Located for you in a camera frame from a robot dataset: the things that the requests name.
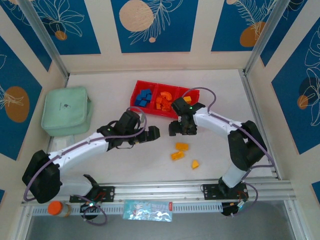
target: green bag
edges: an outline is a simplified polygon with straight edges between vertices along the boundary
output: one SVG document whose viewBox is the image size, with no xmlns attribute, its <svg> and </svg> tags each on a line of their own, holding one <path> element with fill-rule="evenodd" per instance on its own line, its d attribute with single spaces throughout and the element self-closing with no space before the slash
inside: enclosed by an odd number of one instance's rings
<svg viewBox="0 0 320 240">
<path fill-rule="evenodd" d="M 41 127 L 53 137 L 83 134 L 90 128 L 92 114 L 86 88 L 55 89 L 45 97 Z"/>
</svg>

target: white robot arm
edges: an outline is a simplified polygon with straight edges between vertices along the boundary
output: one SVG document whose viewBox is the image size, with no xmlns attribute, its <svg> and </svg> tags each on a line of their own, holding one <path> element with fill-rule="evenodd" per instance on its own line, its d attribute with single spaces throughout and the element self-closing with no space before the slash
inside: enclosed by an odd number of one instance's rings
<svg viewBox="0 0 320 240">
<path fill-rule="evenodd" d="M 149 126 L 148 131 L 139 127 L 139 115 L 127 110 L 118 121 L 100 127 L 91 136 L 72 146 L 49 154 L 40 150 L 32 156 L 22 181 L 26 186 L 30 185 L 30 191 L 41 204 L 57 195 L 79 195 L 94 200 L 103 187 L 100 187 L 90 175 L 68 177 L 66 173 L 97 154 L 118 148 L 123 142 L 133 146 L 135 143 L 150 142 L 160 137 L 160 131 L 156 126 Z"/>
<path fill-rule="evenodd" d="M 215 112 L 208 112 L 208 109 L 201 103 L 191 106 L 182 97 L 175 100 L 171 106 L 179 116 L 179 120 L 170 123 L 170 136 L 175 136 L 177 133 L 196 135 L 197 127 L 203 127 L 228 141 L 232 164 L 219 180 L 219 190 L 227 199 L 230 190 L 238 185 L 251 166 L 265 155 L 252 140 L 246 140 L 248 136 L 235 126 L 245 129 L 267 150 L 257 126 L 252 121 L 241 123 Z"/>
</svg>

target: white floor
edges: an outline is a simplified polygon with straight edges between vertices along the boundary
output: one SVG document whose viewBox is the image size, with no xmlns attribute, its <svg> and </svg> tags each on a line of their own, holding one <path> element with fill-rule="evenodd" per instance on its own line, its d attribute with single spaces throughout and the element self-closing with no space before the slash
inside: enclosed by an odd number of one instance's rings
<svg viewBox="0 0 320 240">
<path fill-rule="evenodd" d="M 217 101 L 212 110 L 233 120 L 254 120 L 238 70 L 172 70 L 132 71 L 71 75 L 68 87 L 84 86 L 94 104 L 90 130 L 76 135 L 78 142 L 99 127 L 118 120 L 129 107 L 137 80 L 164 83 L 187 88 L 207 87 L 215 91 Z M 199 102 L 206 106 L 213 97 L 200 91 Z M 137 144 L 132 149 L 112 149 L 79 164 L 70 174 L 90 174 L 98 183 L 155 182 L 218 179 L 228 169 L 231 159 L 228 142 L 214 132 L 198 129 L 195 136 L 169 137 L 171 118 L 147 115 L 148 126 L 160 129 L 161 137 L 153 142 Z M 185 158 L 172 161 L 175 144 L 189 144 Z M 200 166 L 192 170 L 193 160 Z M 258 164 L 267 164 L 264 157 Z M 269 177 L 269 168 L 253 171 L 250 177 Z"/>
</svg>

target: red tray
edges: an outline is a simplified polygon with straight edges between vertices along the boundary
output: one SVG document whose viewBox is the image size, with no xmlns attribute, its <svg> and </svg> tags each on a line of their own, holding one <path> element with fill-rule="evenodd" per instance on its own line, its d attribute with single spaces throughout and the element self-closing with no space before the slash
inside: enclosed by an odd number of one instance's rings
<svg viewBox="0 0 320 240">
<path fill-rule="evenodd" d="M 135 105 L 136 97 L 140 94 L 141 90 L 150 89 L 152 92 L 152 99 L 151 102 L 148 103 L 145 107 L 141 108 L 146 114 L 153 114 L 158 116 L 164 116 L 168 118 L 178 119 L 177 114 L 173 109 L 171 111 L 162 111 L 156 108 L 156 98 L 160 96 L 161 92 L 169 92 L 172 95 L 172 102 L 178 98 L 180 98 L 189 88 L 181 87 L 181 86 L 171 86 L 166 84 L 148 82 L 148 81 L 136 81 L 131 99 L 130 99 L 130 106 Z M 190 91 L 185 97 L 191 97 L 191 105 L 196 104 L 199 100 L 199 90 L 192 90 Z"/>
</svg>

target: cable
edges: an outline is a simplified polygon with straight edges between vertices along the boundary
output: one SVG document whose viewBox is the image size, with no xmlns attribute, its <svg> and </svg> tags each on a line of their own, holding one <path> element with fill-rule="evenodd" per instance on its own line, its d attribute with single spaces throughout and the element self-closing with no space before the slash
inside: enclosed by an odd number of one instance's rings
<svg viewBox="0 0 320 240">
<path fill-rule="evenodd" d="M 40 174 L 48 165 L 50 165 L 52 162 L 54 162 L 54 161 L 57 160 L 58 158 L 61 158 L 62 156 L 66 155 L 67 153 L 69 153 L 69 152 L 71 152 L 71 151 L 73 151 L 73 150 L 76 150 L 76 149 L 78 149 L 78 148 L 80 148 L 80 147 L 82 147 L 82 146 L 84 146 L 84 145 L 86 145 L 86 144 L 90 144 L 90 143 L 92 143 L 92 142 L 96 142 L 96 141 L 100 141 L 100 140 L 106 140 L 106 139 L 122 139 L 122 138 L 123 138 L 123 139 L 126 139 L 126 138 L 133 138 L 133 137 L 138 136 L 139 134 L 141 134 L 141 133 L 146 129 L 146 126 L 147 126 L 147 116 L 146 116 L 145 112 L 144 112 L 141 108 L 139 108 L 139 107 L 137 107 L 137 106 L 130 106 L 130 107 L 128 107 L 128 108 L 126 109 L 126 111 L 127 111 L 127 110 L 130 110 L 130 109 L 137 109 L 137 110 L 139 110 L 139 111 L 142 113 L 142 115 L 143 115 L 143 117 L 144 117 L 144 119 L 145 119 L 145 120 L 144 120 L 144 125 L 143 125 L 143 127 L 141 128 L 140 131 L 138 131 L 138 132 L 135 133 L 135 134 L 124 135 L 124 136 L 117 136 L 117 135 L 116 135 L 116 136 L 97 137 L 97 138 L 91 139 L 89 142 L 86 142 L 86 141 L 85 141 L 85 142 L 79 143 L 79 144 L 77 144 L 77 145 L 75 145 L 75 146 L 73 146 L 73 147 L 71 147 L 71 148 L 63 151 L 63 152 L 61 153 L 61 155 L 57 155 L 57 156 L 55 156 L 54 158 L 50 159 L 48 162 L 46 162 L 46 163 L 45 163 L 42 167 L 40 167 L 40 169 L 33 175 L 33 177 L 31 178 L 31 180 L 29 181 L 28 185 L 27 185 L 26 188 L 25 188 L 25 191 L 24 191 L 24 194 L 23 194 L 23 199 L 24 199 L 26 202 L 30 202 L 30 201 L 33 201 L 33 200 L 36 199 L 35 197 L 33 197 L 33 198 L 28 198 L 28 192 L 29 192 L 32 184 L 34 183 L 35 179 L 39 176 L 39 174 Z M 105 213 L 99 206 L 97 206 L 96 204 L 94 204 L 94 205 L 105 215 L 105 217 L 107 217 L 106 213 Z"/>
<path fill-rule="evenodd" d="M 190 91 L 192 90 L 196 90 L 196 89 L 203 89 L 203 90 L 207 90 L 209 91 L 210 93 L 212 93 L 212 95 L 214 96 L 214 99 L 213 101 L 209 104 L 208 108 L 207 108 L 207 111 L 208 111 L 208 114 L 214 118 L 217 118 L 227 124 L 230 124 L 230 122 L 226 119 L 224 119 L 223 117 L 221 116 L 218 116 L 218 115 L 215 115 L 213 113 L 210 113 L 210 108 L 213 106 L 213 104 L 215 104 L 216 100 L 217 100 L 217 95 L 214 93 L 214 91 L 212 91 L 211 89 L 207 88 L 207 87 L 194 87 L 194 88 L 191 88 L 189 90 L 187 90 L 183 95 L 182 95 L 182 98 L 187 94 L 189 93 Z M 275 167 L 276 164 L 275 164 L 275 160 L 274 158 L 267 152 L 267 150 L 249 133 L 247 132 L 245 129 L 243 129 L 242 127 L 232 123 L 231 124 L 232 127 L 235 127 L 236 129 L 239 129 L 241 132 L 243 132 L 248 138 L 250 138 L 261 150 L 262 152 L 267 156 L 267 158 L 270 160 L 271 162 L 271 165 L 257 165 L 257 166 L 252 166 L 250 168 L 249 171 L 247 171 L 247 173 L 242 177 L 242 182 L 243 180 L 249 175 L 249 173 L 251 172 L 251 170 L 253 169 L 257 169 L 257 168 L 271 168 L 271 167 Z M 258 201 L 258 197 L 259 197 L 259 194 L 258 194 L 258 190 L 250 183 L 245 183 L 246 185 L 250 186 L 251 188 L 253 188 L 253 190 L 255 191 L 255 199 L 253 201 L 253 203 L 248 207 L 246 208 L 245 210 L 241 211 L 241 212 L 238 212 L 236 214 L 233 214 L 232 217 L 234 217 L 235 215 L 239 215 L 241 213 L 244 213 L 244 212 L 247 212 L 249 209 L 251 209 Z"/>
<path fill-rule="evenodd" d="M 243 214 L 243 213 L 249 211 L 251 208 L 253 208 L 253 206 L 258 201 L 258 197 L 259 197 L 258 190 L 250 183 L 245 182 L 245 184 L 248 185 L 249 187 L 251 187 L 255 191 L 255 199 L 254 199 L 253 203 L 249 207 L 245 208 L 243 211 L 240 211 L 240 212 L 238 212 L 236 214 L 231 215 L 232 217 L 238 216 L 239 214 Z"/>
<path fill-rule="evenodd" d="M 97 209 L 99 209 L 100 210 L 100 212 L 102 212 L 102 214 L 104 215 L 104 222 L 101 222 L 101 223 L 96 223 L 96 222 L 93 222 L 93 221 L 88 221 L 85 217 L 86 217 L 86 212 L 90 209 L 90 207 L 88 207 L 86 210 L 84 210 L 84 212 L 83 212 L 83 219 L 88 223 L 88 224 L 91 224 L 91 225 L 94 225 L 94 226 L 103 226 L 103 225 L 105 225 L 105 224 L 107 224 L 107 214 L 106 214 L 106 212 L 105 211 L 103 211 L 102 210 L 102 208 L 98 205 L 98 204 L 96 204 L 94 201 L 91 201 L 91 200 L 89 200 L 88 198 L 86 198 L 86 197 L 84 197 L 84 196 L 80 196 L 80 195 L 74 195 L 75 197 L 77 197 L 77 198 L 80 198 L 80 199 L 82 199 L 82 200 L 84 200 L 84 201 L 87 201 L 88 203 L 91 203 L 91 204 L 93 204 Z"/>
<path fill-rule="evenodd" d="M 207 109 L 208 109 L 208 114 L 209 114 L 210 116 L 216 118 L 216 119 L 219 119 L 219 120 L 221 120 L 221 121 L 223 121 L 223 122 L 225 122 L 225 123 L 227 123 L 227 124 L 230 124 L 230 122 L 229 122 L 227 119 L 224 119 L 224 118 L 221 117 L 221 116 L 218 116 L 218 115 L 215 115 L 215 114 L 213 114 L 213 113 L 210 113 L 211 107 L 212 107 L 213 104 L 215 104 L 215 102 L 217 101 L 217 95 L 216 95 L 216 94 L 214 93 L 214 91 L 212 91 L 211 89 L 209 89 L 209 88 L 207 88 L 207 87 L 203 87 L 203 86 L 190 88 L 189 90 L 187 90 L 187 91 L 182 95 L 182 98 L 183 98 L 187 93 L 189 93 L 190 91 L 196 90 L 196 89 L 207 90 L 207 91 L 209 91 L 210 93 L 212 93 L 212 95 L 214 96 L 213 101 L 209 104 L 209 106 L 208 106 L 208 108 L 207 108 Z M 240 126 L 238 126 L 238 125 L 236 125 L 236 124 L 234 124 L 234 123 L 232 123 L 231 126 L 239 129 L 239 130 L 240 130 L 241 132 L 243 132 L 248 138 L 250 138 L 250 139 L 261 149 L 261 151 L 266 155 L 266 157 L 267 157 L 267 158 L 270 160 L 270 162 L 271 162 L 271 165 L 258 165 L 258 166 L 253 166 L 253 167 L 251 167 L 250 170 L 252 170 L 252 169 L 257 169 L 257 168 L 272 168 L 272 167 L 275 167 L 275 166 L 276 166 L 274 158 L 267 152 L 267 150 L 265 150 L 265 148 L 264 148 L 249 132 L 247 132 L 245 129 L 243 129 L 242 127 L 240 127 Z"/>
</svg>

